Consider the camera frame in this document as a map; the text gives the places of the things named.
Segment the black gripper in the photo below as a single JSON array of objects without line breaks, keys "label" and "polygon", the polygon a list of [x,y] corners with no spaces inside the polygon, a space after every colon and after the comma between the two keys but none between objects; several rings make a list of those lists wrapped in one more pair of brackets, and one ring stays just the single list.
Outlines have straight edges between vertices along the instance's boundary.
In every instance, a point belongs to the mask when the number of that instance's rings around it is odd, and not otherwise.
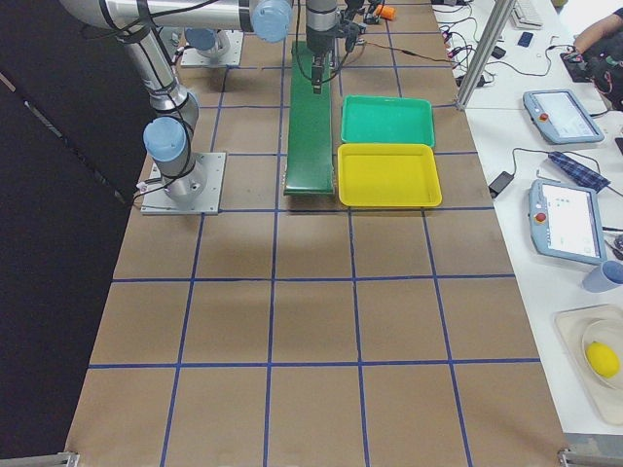
[{"label": "black gripper", "polygon": [[354,20],[363,8],[363,0],[347,0],[346,8],[340,12],[338,37],[345,40],[345,48],[353,49],[362,27]]},{"label": "black gripper", "polygon": [[323,56],[330,50],[339,24],[336,0],[309,0],[306,2],[307,47],[313,53],[311,84],[314,93],[321,93]]}]

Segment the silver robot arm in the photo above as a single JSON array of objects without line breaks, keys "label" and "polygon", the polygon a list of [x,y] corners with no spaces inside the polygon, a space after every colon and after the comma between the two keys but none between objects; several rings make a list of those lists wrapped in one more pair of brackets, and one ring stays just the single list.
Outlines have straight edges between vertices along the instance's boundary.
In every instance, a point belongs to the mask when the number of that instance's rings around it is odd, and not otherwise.
[{"label": "silver robot arm", "polygon": [[[347,1],[346,5],[341,11],[337,1],[306,2],[307,48],[314,58],[324,59],[332,54],[336,38],[346,40],[348,52],[354,47],[359,27],[352,21],[363,1]],[[292,17],[291,1],[260,1],[250,16],[250,24],[258,37],[274,43],[285,38]],[[210,59],[230,49],[229,36],[222,29],[186,28],[184,36],[188,46]]]},{"label": "silver robot arm", "polygon": [[180,27],[188,46],[216,57],[229,49],[230,32],[251,32],[268,43],[284,40],[291,28],[306,25],[304,42],[292,46],[292,75],[311,83],[310,103],[290,114],[308,119],[310,136],[290,131],[284,192],[333,193],[332,150],[320,132],[330,124],[330,101],[322,87],[332,80],[335,42],[350,21],[334,1],[65,1],[63,8],[86,26],[108,29],[133,61],[149,93],[155,120],[143,131],[148,154],[160,171],[156,191],[176,206],[204,192],[208,174],[192,151],[199,103],[180,84],[173,59],[159,36],[161,27]]}]

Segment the person hand at desk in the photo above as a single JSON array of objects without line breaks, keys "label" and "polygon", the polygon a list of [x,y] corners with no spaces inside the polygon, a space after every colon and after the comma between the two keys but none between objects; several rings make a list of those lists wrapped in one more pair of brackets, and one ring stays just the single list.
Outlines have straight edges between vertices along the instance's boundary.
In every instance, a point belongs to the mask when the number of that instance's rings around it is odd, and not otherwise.
[{"label": "person hand at desk", "polygon": [[574,40],[575,50],[584,54],[600,40],[611,36],[622,28],[622,17],[616,14],[602,18],[584,29]]}]

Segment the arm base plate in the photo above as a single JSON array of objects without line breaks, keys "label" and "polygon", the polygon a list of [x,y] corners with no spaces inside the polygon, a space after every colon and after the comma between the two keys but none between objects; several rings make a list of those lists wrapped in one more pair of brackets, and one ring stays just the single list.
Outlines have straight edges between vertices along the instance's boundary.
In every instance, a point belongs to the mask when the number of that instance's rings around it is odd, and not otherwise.
[{"label": "arm base plate", "polygon": [[217,215],[224,179],[225,153],[194,153],[193,171],[163,189],[165,180],[153,162],[150,177],[156,181],[147,188],[140,205],[143,215]]},{"label": "arm base plate", "polygon": [[222,68],[240,63],[243,33],[236,30],[186,28],[186,49],[181,66],[186,68]]}]

